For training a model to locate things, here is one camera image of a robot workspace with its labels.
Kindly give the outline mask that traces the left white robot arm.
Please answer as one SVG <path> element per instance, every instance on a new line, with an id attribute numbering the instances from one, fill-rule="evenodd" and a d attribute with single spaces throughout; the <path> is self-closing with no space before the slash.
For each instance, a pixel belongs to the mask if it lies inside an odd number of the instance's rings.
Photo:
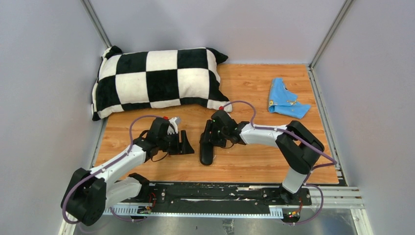
<path id="1" fill-rule="evenodd" d="M 62 215 L 69 224 L 93 225 L 112 206 L 126 200 L 138 202 L 153 200 L 149 180 L 130 170 L 153 161 L 159 152 L 166 155 L 193 154 L 185 130 L 179 129 L 179 117 L 154 118 L 150 129 L 144 130 L 136 139 L 129 130 L 130 144 L 107 162 L 91 169 L 74 171 L 61 202 Z"/>

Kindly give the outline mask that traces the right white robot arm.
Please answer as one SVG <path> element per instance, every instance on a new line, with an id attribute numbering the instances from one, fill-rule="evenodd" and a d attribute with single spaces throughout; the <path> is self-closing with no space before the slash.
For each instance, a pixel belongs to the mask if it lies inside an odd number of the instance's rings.
<path id="1" fill-rule="evenodd" d="M 303 183 L 324 152 L 324 145 L 299 121 L 283 126 L 254 125 L 248 121 L 237 123 L 227 112 L 219 110 L 207 120 L 200 136 L 200 163 L 211 165 L 214 148 L 225 148 L 228 141 L 232 145 L 261 144 L 280 150 L 289 169 L 276 198 L 288 205 L 300 198 Z"/>

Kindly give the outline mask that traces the black sunglasses case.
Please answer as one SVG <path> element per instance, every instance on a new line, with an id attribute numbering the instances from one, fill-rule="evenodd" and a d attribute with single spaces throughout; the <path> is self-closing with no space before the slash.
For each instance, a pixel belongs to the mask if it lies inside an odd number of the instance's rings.
<path id="1" fill-rule="evenodd" d="M 214 145 L 210 144 L 199 144 L 199 160 L 203 165 L 211 165 L 213 163 L 214 157 Z"/>

